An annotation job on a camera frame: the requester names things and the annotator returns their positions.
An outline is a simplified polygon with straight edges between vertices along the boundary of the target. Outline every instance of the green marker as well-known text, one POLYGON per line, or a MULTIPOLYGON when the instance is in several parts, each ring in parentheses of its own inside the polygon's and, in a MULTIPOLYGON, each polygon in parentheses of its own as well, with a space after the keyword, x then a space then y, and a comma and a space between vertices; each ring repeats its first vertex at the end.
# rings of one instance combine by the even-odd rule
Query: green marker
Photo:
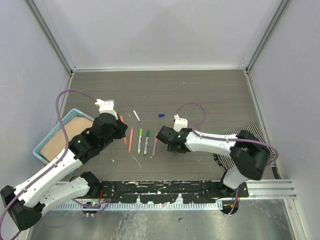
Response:
POLYGON ((140 154, 140 148, 141 148, 141 138, 142 138, 142 133, 144 131, 142 130, 142 128, 140 128, 140 133, 139 133, 139 144, 138 144, 138 154, 140 154))
POLYGON ((150 136, 150 130, 148 130, 148 131, 146 132, 146 139, 145 139, 145 146, 144 146, 143 156, 147 155, 147 146, 148 146, 149 136, 150 136))

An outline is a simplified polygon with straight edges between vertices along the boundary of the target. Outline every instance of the wall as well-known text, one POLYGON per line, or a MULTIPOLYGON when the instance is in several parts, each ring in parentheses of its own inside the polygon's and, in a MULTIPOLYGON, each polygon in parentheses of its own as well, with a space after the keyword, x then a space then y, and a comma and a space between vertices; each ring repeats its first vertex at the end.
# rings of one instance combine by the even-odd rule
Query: wall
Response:
POLYGON ((78 69, 247 66, 281 0, 35 0, 78 69))
POLYGON ((293 0, 251 76, 279 149, 282 176, 292 179, 311 239, 319 239, 320 1, 293 0))
MULTIPOLYGON (((68 80, 64 69, 26 3, 4 0, 0 7, 0 188, 16 186, 42 162, 32 150, 55 120, 55 99, 68 80)), ((16 226, 6 216, 4 239, 16 226)))

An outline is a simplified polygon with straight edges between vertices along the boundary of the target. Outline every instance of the scratch on floor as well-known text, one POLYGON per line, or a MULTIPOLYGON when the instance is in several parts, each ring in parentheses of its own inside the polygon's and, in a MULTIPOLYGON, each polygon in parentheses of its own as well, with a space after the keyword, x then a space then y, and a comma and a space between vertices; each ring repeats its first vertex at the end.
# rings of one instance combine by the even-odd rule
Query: scratch on floor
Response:
POLYGON ((131 155, 133 158, 134 158, 134 160, 136 160, 136 162, 139 164, 139 167, 141 168, 141 165, 140 165, 140 163, 138 162, 138 160, 133 156, 133 155, 131 155))

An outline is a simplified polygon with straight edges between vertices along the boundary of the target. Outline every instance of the basket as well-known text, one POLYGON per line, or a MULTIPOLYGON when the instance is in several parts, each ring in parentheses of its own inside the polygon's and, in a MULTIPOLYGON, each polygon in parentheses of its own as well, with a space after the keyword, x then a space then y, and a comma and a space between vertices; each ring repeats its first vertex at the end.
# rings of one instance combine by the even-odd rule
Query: basket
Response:
MULTIPOLYGON (((89 119, 91 121, 94 121, 94 119, 92 117, 90 117, 89 115, 83 113, 82 111, 79 111, 78 109, 74 108, 71 109, 67 115, 65 115, 65 117, 62 119, 62 123, 63 125, 66 125, 67 123, 69 123, 74 117, 82 117, 82 118, 86 118, 89 119)), ((41 150, 44 148, 44 146, 50 141, 50 139, 52 139, 52 137, 61 129, 60 124, 57 124, 52 130, 51 132, 39 143, 38 146, 36 146, 36 148, 32 151, 33 155, 35 155, 38 159, 40 159, 42 162, 44 162, 45 164, 50 163, 50 161, 48 159, 45 158, 45 156, 43 156, 41 154, 41 150)))

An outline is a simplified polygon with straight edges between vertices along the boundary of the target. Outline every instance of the gray floor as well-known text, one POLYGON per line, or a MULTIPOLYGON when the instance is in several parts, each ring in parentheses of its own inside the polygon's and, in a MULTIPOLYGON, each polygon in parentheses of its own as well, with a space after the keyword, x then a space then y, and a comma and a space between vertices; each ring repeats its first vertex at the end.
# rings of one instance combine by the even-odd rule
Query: gray floor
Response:
MULTIPOLYGON (((115 140, 74 173, 78 176, 91 171, 101 181, 220 179, 223 170, 210 153, 174 154, 158 142, 152 157, 155 135, 162 126, 173 126, 175 111, 185 103, 198 103, 206 109, 206 122, 198 128, 202 132, 221 134, 258 122, 241 70, 76 72, 70 88, 83 90, 97 99, 115 100, 115 110, 128 125, 127 135, 130 136, 131 127, 134 129, 131 153, 123 139, 115 140), (142 147, 147 130, 151 131, 147 156, 137 154, 140 128, 144 130, 142 147)), ((77 93, 69 94, 64 113, 72 108, 93 118, 99 115, 98 107, 77 93)), ((192 127, 203 118, 203 113, 190 105, 182 109, 180 116, 187 118, 192 127)), ((270 167, 263 178, 274 178, 270 167)))
POLYGON ((231 217, 219 210, 51 211, 28 240, 294 240, 283 200, 241 200, 231 217))

